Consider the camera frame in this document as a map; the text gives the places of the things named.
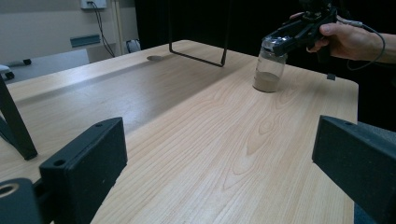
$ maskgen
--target black plastic bracket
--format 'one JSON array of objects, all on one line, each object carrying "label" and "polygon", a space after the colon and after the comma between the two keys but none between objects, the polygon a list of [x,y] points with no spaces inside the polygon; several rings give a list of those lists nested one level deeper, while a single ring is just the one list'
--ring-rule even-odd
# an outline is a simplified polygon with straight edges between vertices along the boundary
[{"label": "black plastic bracket", "polygon": [[25,160],[29,161],[36,157],[37,151],[32,138],[2,78],[0,78],[0,110],[4,117],[0,117],[0,136],[14,146]]},{"label": "black plastic bracket", "polygon": [[313,162],[378,223],[396,223],[396,133],[321,116]]},{"label": "black plastic bracket", "polygon": [[122,118],[96,123],[44,161],[36,183],[0,183],[0,220],[90,223],[127,161]]}]

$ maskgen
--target wooden table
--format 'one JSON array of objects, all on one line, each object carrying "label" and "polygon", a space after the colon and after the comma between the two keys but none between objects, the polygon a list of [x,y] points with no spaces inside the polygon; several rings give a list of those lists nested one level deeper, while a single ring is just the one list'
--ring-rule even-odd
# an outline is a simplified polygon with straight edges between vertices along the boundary
[{"label": "wooden table", "polygon": [[128,164],[92,223],[352,223],[353,202],[311,154],[320,115],[357,122],[358,85],[287,65],[280,90],[264,93],[256,62],[229,50],[220,68],[161,46],[9,84],[39,155],[24,161],[1,140],[0,181],[37,181],[54,152],[123,117]]}]

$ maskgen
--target hand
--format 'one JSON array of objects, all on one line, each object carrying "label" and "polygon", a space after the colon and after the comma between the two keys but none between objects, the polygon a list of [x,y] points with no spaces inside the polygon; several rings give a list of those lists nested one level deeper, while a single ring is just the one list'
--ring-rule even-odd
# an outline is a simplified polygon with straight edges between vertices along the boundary
[{"label": "hand", "polygon": [[342,23],[328,23],[320,26],[323,38],[315,43],[308,52],[317,52],[324,46],[330,45],[333,57],[350,60],[374,60],[382,48],[381,38],[362,28]]}]

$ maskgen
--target electrical cord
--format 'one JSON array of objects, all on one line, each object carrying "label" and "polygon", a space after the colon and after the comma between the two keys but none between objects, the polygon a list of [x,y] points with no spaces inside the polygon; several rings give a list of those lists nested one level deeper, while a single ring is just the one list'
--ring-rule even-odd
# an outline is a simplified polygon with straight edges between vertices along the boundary
[{"label": "electrical cord", "polygon": [[103,45],[105,46],[105,49],[107,50],[107,52],[108,52],[113,58],[115,58],[116,56],[115,56],[113,50],[111,49],[111,47],[109,46],[109,44],[108,44],[108,42],[107,42],[107,40],[106,40],[106,38],[105,38],[105,35],[103,34],[102,17],[100,16],[100,12],[99,12],[99,10],[98,10],[98,7],[97,7],[97,5],[96,5],[94,2],[88,2],[88,4],[91,4],[92,7],[93,7],[93,10],[95,11],[96,19],[97,19],[98,25],[99,25],[99,30],[100,30],[100,33],[101,33],[101,36],[102,36]]},{"label": "electrical cord", "polygon": [[362,65],[362,66],[360,66],[360,67],[357,67],[357,68],[352,68],[352,67],[350,67],[350,66],[349,66],[350,60],[348,60],[348,61],[346,62],[346,67],[347,67],[347,69],[349,69],[350,71],[356,71],[356,70],[362,69],[362,68],[364,68],[364,67],[366,67],[366,66],[368,66],[368,65],[370,65],[370,64],[372,64],[372,63],[376,63],[376,61],[377,61],[379,58],[382,57],[382,55],[384,54],[384,51],[385,51],[386,43],[385,43],[384,37],[383,37],[379,32],[377,32],[375,29],[373,29],[373,28],[371,28],[371,27],[369,27],[369,26],[363,24],[361,21],[350,21],[350,20],[345,20],[345,19],[343,19],[343,18],[341,18],[341,17],[337,17],[337,20],[340,21],[340,22],[343,23],[343,24],[348,24],[348,25],[351,25],[351,26],[360,27],[360,28],[363,28],[363,29],[365,29],[365,30],[371,31],[371,32],[375,33],[376,35],[378,35],[378,36],[381,38],[381,40],[382,40],[382,49],[381,49],[381,52],[379,52],[378,56],[377,56],[374,60],[372,60],[372,61],[368,62],[367,64],[364,64],[364,65]]}]

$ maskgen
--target floor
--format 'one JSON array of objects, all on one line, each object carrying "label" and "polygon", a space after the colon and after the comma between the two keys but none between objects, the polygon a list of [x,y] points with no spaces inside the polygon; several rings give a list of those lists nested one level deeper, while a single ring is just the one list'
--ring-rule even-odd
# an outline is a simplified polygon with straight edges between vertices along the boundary
[{"label": "floor", "polygon": [[31,61],[32,63],[29,65],[24,64],[23,61],[5,64],[9,66],[15,76],[12,79],[6,79],[6,77],[3,76],[6,84],[60,72],[89,63],[87,50],[85,49],[33,58]]}]

